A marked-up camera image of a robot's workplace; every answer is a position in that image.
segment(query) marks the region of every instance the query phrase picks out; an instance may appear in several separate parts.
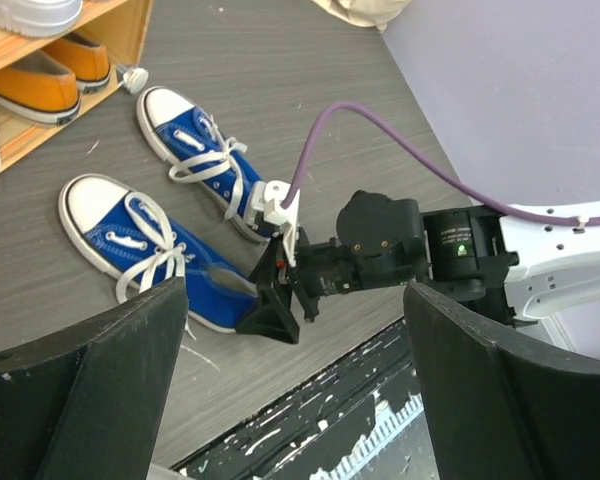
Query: white bracket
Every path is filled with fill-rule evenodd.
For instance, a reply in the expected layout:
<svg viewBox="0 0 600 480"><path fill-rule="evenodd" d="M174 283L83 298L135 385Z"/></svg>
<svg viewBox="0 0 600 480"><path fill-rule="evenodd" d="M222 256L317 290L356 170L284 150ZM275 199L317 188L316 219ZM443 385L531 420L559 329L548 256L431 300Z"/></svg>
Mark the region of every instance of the white bracket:
<svg viewBox="0 0 600 480"><path fill-rule="evenodd" d="M282 235L282 246L289 266L296 266L296 243L298 242L298 210L300 205L300 192L289 208L280 205L289 192L290 185L280 180L271 182L256 182L251 190L249 201L245 209L245 222L252 228L258 229L265 222L277 227L273 236Z"/></svg>
<svg viewBox="0 0 600 480"><path fill-rule="evenodd" d="M557 217L600 217L600 202L515 207ZM600 300L600 227L557 227L510 216L500 219L500 227L506 250L520 257L504 285L516 317L540 320Z"/></svg>

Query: white rubber toe cap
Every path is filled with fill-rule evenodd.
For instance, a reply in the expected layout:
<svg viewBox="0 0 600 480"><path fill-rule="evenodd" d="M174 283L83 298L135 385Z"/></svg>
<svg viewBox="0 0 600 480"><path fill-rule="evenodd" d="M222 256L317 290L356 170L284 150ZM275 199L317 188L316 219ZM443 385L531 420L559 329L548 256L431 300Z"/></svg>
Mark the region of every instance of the white rubber toe cap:
<svg viewBox="0 0 600 480"><path fill-rule="evenodd" d="M195 107L189 99L163 87L152 88L144 94L143 99L147 118L154 127L159 127Z"/></svg>
<svg viewBox="0 0 600 480"><path fill-rule="evenodd" d="M129 192L106 177L85 175L75 180L67 191L67 209L80 233L95 227Z"/></svg>

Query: cable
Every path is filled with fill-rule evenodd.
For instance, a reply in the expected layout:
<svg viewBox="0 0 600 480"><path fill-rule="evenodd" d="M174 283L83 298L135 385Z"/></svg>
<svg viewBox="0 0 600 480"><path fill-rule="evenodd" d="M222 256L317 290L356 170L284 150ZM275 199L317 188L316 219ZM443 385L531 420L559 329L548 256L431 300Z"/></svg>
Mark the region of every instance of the cable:
<svg viewBox="0 0 600 480"><path fill-rule="evenodd" d="M554 217L551 215L538 215L535 213L520 210L518 208L514 208L510 205L506 205L504 203L498 202L497 200L493 200L492 198L489 198L486 195L483 195L482 193L474 190L468 185L465 185L461 181L453 178L453 176L445 172L443 169L441 169L435 163L433 163L429 158L427 158L426 155L418 151L413 145L411 145L411 143L409 143L409 141L406 138L400 135L384 120L375 115L366 107L354 102L335 102L327 108L325 108L322 111L322 113L318 115L318 118L316 118L316 121L313 123L313 126L309 131L309 135L307 136L307 140L304 143L304 147L302 148L302 154L300 155L300 159L298 160L298 166L296 167L296 171L293 174L291 187L289 188L287 196L281 203L282 208L288 208L289 205L291 205L291 203L293 202L293 199L298 193L298 190L300 189L300 186L302 184L302 180L304 179L305 173L307 171L309 157L311 156L315 143L318 140L318 134L323 129L327 119L338 110L350 110L352 112L357 113L358 115L362 115L364 118L369 120L384 133L389 135L393 140L395 140L402 148L404 148L416 160L418 160L418 162L427 167L431 172L436 174L449 185L455 187L465 195L474 198L480 203L486 205L487 207L490 207L493 210L503 213L504 215L510 215L512 217L517 217L522 220L527 220L529 222L544 223L546 225L555 225L561 227L582 228L584 225L586 225L587 227L600 226L600 217L592 217L590 219L586 219L586 221L583 221L584 217L566 218Z"/></svg>

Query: canvas sneaker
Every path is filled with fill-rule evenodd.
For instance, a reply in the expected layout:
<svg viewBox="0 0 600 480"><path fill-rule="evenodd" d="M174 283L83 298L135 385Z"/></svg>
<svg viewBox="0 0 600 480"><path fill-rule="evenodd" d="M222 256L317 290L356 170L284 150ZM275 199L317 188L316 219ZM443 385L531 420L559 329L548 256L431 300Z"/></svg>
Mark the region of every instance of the canvas sneaker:
<svg viewBox="0 0 600 480"><path fill-rule="evenodd" d="M112 178L87 174L71 180L58 208L78 251L118 280L120 303L129 287L144 291L166 278L184 277L189 316L213 330L235 332L256 301L255 285L226 259L167 217L148 195Z"/></svg>
<svg viewBox="0 0 600 480"><path fill-rule="evenodd" d="M80 113L75 74L41 50L0 70L0 106L43 125L64 125Z"/></svg>
<svg viewBox="0 0 600 480"><path fill-rule="evenodd" d="M76 75L81 92L96 93L109 84L111 64L107 48L101 43L72 32L42 50Z"/></svg>
<svg viewBox="0 0 600 480"><path fill-rule="evenodd" d="M137 118L142 134L161 160L171 164L169 178L201 182L224 209L225 219L249 240L264 243L269 234L244 221L258 173L244 157L246 145L225 137L212 116L177 92L153 87L140 95Z"/></svg>

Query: purple wall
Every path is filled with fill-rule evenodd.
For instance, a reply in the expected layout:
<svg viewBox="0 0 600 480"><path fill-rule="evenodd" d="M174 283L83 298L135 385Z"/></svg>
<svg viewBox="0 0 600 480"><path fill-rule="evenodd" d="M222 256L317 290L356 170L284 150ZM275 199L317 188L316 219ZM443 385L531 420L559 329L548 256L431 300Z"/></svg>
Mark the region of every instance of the purple wall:
<svg viewBox="0 0 600 480"><path fill-rule="evenodd" d="M508 203L600 200L600 1L414 0L384 38L463 181ZM600 357L600 302L559 318Z"/></svg>

